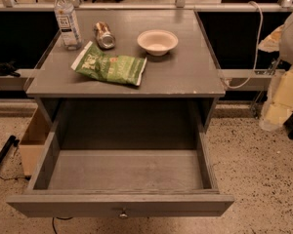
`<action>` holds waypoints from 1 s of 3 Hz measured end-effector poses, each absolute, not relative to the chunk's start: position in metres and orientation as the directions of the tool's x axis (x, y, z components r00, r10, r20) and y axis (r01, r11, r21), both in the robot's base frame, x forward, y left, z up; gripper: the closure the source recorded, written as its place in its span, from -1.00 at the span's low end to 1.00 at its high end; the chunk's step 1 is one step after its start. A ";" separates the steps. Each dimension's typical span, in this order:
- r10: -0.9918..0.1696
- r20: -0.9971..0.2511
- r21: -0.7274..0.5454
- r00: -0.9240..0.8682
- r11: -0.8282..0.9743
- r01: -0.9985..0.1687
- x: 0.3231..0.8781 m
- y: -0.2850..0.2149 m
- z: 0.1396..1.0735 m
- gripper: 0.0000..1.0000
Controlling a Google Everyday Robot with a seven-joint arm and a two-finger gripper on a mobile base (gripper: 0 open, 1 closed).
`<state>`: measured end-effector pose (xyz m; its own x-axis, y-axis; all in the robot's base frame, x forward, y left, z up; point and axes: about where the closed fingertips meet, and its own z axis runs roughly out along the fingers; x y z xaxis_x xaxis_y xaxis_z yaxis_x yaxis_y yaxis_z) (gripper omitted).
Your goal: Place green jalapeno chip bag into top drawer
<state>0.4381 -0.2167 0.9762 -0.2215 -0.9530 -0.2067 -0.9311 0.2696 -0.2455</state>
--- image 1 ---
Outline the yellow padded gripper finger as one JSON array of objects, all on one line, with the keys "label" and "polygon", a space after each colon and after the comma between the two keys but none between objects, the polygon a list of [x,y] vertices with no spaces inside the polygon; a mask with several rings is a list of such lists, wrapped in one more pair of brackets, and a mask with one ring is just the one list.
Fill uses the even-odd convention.
[{"label": "yellow padded gripper finger", "polygon": [[285,72],[277,71],[272,77],[259,126],[265,131],[275,131],[282,127],[292,113],[293,66]]}]

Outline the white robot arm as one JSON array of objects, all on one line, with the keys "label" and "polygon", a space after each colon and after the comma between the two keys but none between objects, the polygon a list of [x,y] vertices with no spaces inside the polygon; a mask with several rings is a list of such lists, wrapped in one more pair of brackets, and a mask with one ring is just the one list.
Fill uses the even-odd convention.
[{"label": "white robot arm", "polygon": [[293,13],[282,26],[260,42],[259,49],[268,53],[279,51],[280,59],[290,64],[288,71],[272,78],[268,99],[261,112],[260,127],[274,131],[293,113]]}]

